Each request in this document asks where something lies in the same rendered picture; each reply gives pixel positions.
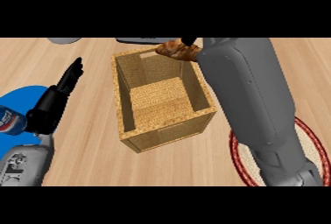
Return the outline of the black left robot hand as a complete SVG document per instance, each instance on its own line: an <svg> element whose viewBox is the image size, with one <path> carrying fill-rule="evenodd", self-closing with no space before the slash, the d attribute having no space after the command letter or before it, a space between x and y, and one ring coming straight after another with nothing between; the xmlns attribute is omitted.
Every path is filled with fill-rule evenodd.
<svg viewBox="0 0 331 224"><path fill-rule="evenodd" d="M35 108L26 113L27 132L49 135L57 130L69 104L69 97L74 91L82 75L82 58L77 58L70 65L58 84L48 88Z"/></svg>

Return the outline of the brown croissant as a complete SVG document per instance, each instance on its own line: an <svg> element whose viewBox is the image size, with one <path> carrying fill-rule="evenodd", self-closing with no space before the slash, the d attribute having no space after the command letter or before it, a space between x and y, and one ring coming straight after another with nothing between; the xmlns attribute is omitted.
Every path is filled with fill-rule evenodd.
<svg viewBox="0 0 331 224"><path fill-rule="evenodd" d="M175 59L184 61L197 61L197 55L202 52L202 48L197 45L187 46L182 40L170 40L160 44L156 49L156 53Z"/></svg>

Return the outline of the rectangular wicker basket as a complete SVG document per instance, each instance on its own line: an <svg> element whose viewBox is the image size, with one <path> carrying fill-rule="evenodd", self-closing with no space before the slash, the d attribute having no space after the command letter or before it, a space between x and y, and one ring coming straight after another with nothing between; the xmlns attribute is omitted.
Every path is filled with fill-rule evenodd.
<svg viewBox="0 0 331 224"><path fill-rule="evenodd" d="M142 153L204 132L216 106L199 64L154 47L111 57L119 139Z"/></svg>

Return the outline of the round beige red-rimmed placemat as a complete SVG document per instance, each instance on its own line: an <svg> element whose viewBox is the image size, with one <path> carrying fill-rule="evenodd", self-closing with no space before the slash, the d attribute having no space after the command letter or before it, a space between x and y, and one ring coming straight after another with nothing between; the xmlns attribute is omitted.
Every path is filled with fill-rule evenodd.
<svg viewBox="0 0 331 224"><path fill-rule="evenodd" d="M302 119L295 119L295 129L303 145L305 155L315 163L324 186L331 186L331 160L318 136ZM234 132L230 135L233 163L247 186L265 186L261 171L249 147L238 143Z"/></svg>

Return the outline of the blue round plate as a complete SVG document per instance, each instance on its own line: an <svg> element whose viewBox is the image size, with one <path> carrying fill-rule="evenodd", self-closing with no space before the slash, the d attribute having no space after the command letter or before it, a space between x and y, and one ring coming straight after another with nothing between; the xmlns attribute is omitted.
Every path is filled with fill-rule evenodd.
<svg viewBox="0 0 331 224"><path fill-rule="evenodd" d="M0 97L0 159L15 146L40 143L35 134L26 132L26 115L46 90L45 86L27 86Z"/></svg>

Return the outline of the dark grey flat object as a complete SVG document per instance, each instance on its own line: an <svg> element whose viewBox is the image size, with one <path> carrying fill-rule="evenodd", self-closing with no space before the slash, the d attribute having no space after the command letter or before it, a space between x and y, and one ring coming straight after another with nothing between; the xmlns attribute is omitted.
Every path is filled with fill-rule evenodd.
<svg viewBox="0 0 331 224"><path fill-rule="evenodd" d="M178 38L116 38L120 43L136 45L159 45Z"/></svg>

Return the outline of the blue soda can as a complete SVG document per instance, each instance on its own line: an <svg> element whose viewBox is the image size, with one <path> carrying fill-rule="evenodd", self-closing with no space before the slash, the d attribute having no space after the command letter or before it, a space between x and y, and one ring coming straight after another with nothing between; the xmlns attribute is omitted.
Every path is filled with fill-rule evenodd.
<svg viewBox="0 0 331 224"><path fill-rule="evenodd" d="M0 133L20 135L27 128L27 117L9 107L0 105Z"/></svg>

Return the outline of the grey rounded object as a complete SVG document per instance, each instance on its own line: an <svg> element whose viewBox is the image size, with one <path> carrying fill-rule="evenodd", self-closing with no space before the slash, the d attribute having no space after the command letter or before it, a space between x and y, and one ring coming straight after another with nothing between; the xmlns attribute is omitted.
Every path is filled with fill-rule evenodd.
<svg viewBox="0 0 331 224"><path fill-rule="evenodd" d="M82 38L48 38L54 44L67 45L76 43Z"/></svg>

